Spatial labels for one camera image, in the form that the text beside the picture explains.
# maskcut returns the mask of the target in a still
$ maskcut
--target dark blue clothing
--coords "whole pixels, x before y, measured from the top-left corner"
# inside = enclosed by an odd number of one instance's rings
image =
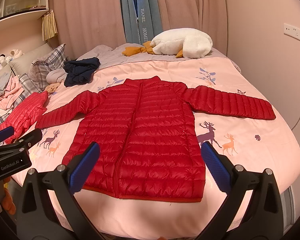
[[[91,79],[91,75],[99,66],[100,61],[97,57],[66,61],[63,69],[68,75],[64,85],[66,87],[72,87],[74,85],[84,85],[88,83]]]

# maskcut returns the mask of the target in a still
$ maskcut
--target curtain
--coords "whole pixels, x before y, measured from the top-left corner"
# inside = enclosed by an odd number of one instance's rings
[[[97,45],[126,42],[120,0],[53,0],[58,39],[75,59]]]
[[[207,33],[226,54],[226,0],[158,0],[163,30],[194,28]]]
[[[158,0],[121,0],[127,42],[143,44],[162,32]]]

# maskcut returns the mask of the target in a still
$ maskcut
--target plaid fabric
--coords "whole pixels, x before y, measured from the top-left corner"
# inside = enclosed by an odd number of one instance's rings
[[[19,81],[24,89],[24,91],[22,92],[22,94],[17,98],[17,100],[14,102],[14,108],[16,108],[23,100],[25,100],[29,95],[31,95],[33,92],[38,92],[40,93],[41,90],[38,86],[37,83],[33,82],[27,73],[22,74],[19,77]],[[9,114],[12,111],[9,111],[8,113],[6,113],[3,116],[0,116],[0,124],[2,124],[7,117],[9,116]]]
[[[48,73],[52,70],[63,68],[66,61],[65,43],[54,49],[49,54],[32,62],[29,70],[29,77],[44,91],[49,83],[46,80]]]

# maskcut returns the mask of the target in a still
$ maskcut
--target power outlet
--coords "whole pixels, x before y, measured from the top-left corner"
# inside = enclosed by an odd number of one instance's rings
[[[285,23],[283,33],[300,41],[300,29],[298,27]]]

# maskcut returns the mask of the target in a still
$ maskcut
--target purple deer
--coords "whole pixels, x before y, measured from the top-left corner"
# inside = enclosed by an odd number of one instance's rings
[[[58,134],[59,134],[59,133],[60,133],[59,130],[54,131],[54,132],[53,132],[54,137],[52,137],[52,138],[46,138],[46,140],[45,140],[44,142],[40,143],[40,146],[43,144],[43,148],[44,148],[44,149],[46,149],[47,146],[48,146],[48,149],[50,150],[50,148],[49,148],[50,144],[55,140],[55,138],[58,137]]]
[[[201,127],[208,129],[209,132],[207,132],[207,133],[205,133],[205,134],[200,134],[200,135],[197,136],[198,142],[200,143],[200,147],[201,147],[201,145],[202,145],[203,142],[209,141],[209,140],[210,140],[210,142],[211,142],[211,145],[212,145],[213,142],[215,142],[216,144],[218,144],[218,142],[214,139],[214,130],[215,130],[215,129],[213,128],[214,124],[212,124],[212,123],[207,123],[206,121],[204,121],[203,124],[204,124],[205,126],[202,126],[201,123],[199,123],[199,125],[200,125]]]

